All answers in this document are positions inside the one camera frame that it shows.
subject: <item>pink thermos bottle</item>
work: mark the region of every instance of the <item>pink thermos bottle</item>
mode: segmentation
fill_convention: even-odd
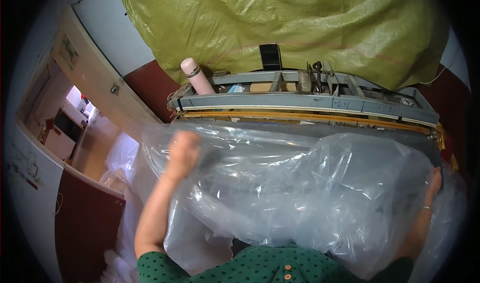
[[[180,64],[181,69],[187,75],[188,80],[193,85],[198,94],[214,94],[210,82],[204,72],[197,65],[195,60],[191,57],[183,60]]]

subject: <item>black phone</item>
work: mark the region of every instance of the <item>black phone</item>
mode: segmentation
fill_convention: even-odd
[[[278,44],[260,45],[260,56],[263,70],[282,70],[280,48]]]

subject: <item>wooden block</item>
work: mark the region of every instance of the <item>wooden block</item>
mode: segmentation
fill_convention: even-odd
[[[250,85],[251,92],[268,92],[272,86],[271,82],[257,82]]]
[[[268,92],[270,87],[272,86],[271,82],[256,82],[250,85],[251,92]],[[295,82],[286,82],[282,81],[280,83],[280,91],[281,92],[294,92],[297,90],[297,85]]]

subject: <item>doorway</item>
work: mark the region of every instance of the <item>doorway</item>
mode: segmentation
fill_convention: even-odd
[[[115,159],[115,153],[109,156],[113,146],[133,151],[138,149],[138,142],[103,115],[54,60],[34,80],[18,118],[57,158],[123,193],[125,183],[121,176],[115,176],[117,170],[109,168],[107,159]]]

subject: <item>green polka dot shirt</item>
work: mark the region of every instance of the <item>green polka dot shirt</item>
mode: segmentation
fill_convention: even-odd
[[[407,283],[413,261],[399,258],[370,282]],[[168,256],[148,252],[138,259],[141,283],[316,283],[365,282],[319,251],[289,245],[283,248],[248,247],[235,258],[190,276]]]

